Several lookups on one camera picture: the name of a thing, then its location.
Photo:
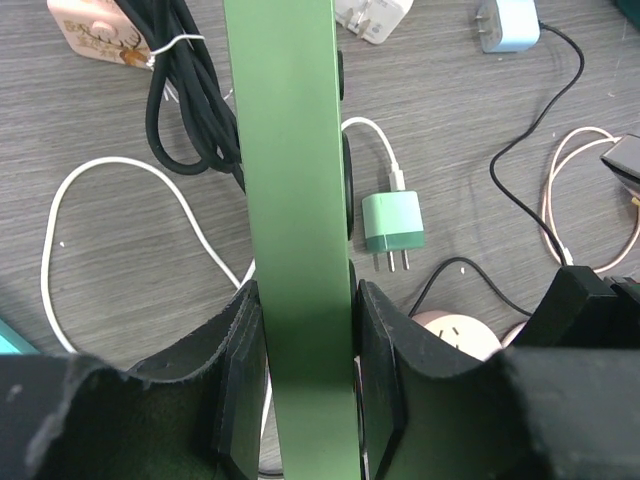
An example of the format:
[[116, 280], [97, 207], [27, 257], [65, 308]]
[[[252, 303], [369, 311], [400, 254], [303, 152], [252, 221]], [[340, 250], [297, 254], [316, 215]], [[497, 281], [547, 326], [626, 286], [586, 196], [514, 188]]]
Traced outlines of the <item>white cube adapter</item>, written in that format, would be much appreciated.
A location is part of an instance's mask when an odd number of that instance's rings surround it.
[[413, 0], [335, 0], [335, 19], [357, 38], [380, 45], [405, 18], [413, 4]]

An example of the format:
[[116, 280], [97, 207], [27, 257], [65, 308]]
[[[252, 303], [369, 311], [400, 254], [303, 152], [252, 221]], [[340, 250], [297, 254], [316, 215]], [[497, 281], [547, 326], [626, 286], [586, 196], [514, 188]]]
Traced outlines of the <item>teal triangular socket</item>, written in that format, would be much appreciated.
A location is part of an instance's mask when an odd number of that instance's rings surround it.
[[3, 320], [0, 320], [1, 354], [37, 354], [38, 350], [22, 338]]

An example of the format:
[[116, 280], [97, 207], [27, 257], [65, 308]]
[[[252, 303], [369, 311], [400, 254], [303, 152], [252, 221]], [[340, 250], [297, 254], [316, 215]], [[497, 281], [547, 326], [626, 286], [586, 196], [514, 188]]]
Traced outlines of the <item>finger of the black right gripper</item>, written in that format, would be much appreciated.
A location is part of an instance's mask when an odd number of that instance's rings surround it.
[[639, 282], [600, 278], [586, 266], [562, 267], [512, 344], [637, 349]]

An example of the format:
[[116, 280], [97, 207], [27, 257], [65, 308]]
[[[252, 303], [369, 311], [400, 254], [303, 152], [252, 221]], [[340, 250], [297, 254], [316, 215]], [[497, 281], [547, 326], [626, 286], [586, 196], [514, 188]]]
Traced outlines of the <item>peach cube socket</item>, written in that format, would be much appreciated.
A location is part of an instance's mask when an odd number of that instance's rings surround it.
[[48, 0], [47, 7], [75, 53], [148, 68], [147, 42], [115, 1]]

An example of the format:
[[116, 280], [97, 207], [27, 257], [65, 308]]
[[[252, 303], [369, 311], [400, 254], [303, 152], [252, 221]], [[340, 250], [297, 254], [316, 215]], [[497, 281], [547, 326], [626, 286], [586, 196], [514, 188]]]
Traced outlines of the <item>light blue charger plug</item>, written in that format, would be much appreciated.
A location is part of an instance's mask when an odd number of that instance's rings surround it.
[[482, 1], [475, 20], [485, 54], [523, 52], [540, 38], [534, 0]]

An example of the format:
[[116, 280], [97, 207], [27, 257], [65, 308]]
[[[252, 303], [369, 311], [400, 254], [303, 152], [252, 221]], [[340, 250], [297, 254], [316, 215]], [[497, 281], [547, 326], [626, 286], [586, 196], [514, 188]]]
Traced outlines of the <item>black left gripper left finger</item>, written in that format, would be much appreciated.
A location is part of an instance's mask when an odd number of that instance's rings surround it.
[[128, 370], [88, 355], [5, 355], [1, 475], [254, 479], [264, 390], [255, 282]]

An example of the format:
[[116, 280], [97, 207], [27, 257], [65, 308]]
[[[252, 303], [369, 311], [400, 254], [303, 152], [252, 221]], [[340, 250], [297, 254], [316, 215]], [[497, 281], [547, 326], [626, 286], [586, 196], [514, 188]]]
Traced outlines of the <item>pink round socket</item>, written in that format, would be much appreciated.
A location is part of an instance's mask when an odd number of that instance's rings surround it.
[[480, 361], [509, 346], [526, 325], [526, 322], [517, 324], [500, 340], [486, 324], [467, 315], [435, 310], [410, 317], [455, 349]]

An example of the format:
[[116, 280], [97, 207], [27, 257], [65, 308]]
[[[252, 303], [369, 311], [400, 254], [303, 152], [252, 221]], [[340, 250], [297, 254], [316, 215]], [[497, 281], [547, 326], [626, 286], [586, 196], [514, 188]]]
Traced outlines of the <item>green charger plug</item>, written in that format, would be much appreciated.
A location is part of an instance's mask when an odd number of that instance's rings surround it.
[[365, 197], [361, 205], [367, 251], [385, 254], [391, 272], [399, 252], [403, 269], [409, 270], [409, 251], [425, 246], [418, 194], [412, 190], [376, 193]]

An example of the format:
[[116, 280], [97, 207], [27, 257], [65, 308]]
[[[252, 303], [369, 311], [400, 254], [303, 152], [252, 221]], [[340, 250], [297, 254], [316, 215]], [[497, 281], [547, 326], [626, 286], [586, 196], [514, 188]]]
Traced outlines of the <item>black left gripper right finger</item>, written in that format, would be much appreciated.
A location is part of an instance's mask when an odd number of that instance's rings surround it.
[[639, 355], [509, 347], [485, 361], [359, 287], [374, 479], [635, 479]]

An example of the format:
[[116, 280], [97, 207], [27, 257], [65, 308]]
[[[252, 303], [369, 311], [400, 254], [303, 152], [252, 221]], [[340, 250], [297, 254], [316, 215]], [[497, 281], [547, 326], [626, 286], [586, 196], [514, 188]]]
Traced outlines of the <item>green power strip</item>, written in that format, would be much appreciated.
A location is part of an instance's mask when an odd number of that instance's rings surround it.
[[224, 5], [284, 475], [361, 475], [334, 7]]

